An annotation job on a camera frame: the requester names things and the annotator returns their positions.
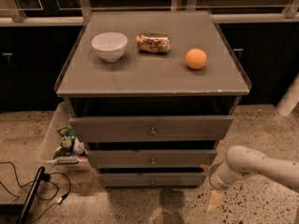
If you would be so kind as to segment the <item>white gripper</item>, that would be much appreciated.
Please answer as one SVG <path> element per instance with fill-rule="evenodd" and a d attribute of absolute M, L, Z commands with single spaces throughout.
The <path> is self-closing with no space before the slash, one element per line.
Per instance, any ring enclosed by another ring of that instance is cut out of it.
<path fill-rule="evenodd" d="M 208 181 L 213 189 L 210 191 L 210 196 L 207 204 L 207 211 L 214 212 L 221 203 L 224 193 L 221 190 L 227 190 L 231 184 L 226 180 L 226 176 L 230 171 L 230 166 L 226 161 L 216 163 L 212 166 L 202 164 L 201 168 L 205 173 L 208 173 Z"/>

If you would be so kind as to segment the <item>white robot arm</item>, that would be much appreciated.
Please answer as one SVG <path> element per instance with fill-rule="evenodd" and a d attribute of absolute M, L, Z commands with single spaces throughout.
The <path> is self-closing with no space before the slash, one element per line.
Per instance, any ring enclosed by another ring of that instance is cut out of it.
<path fill-rule="evenodd" d="M 213 224 L 298 224 L 299 162 L 232 146 L 207 171 Z"/>

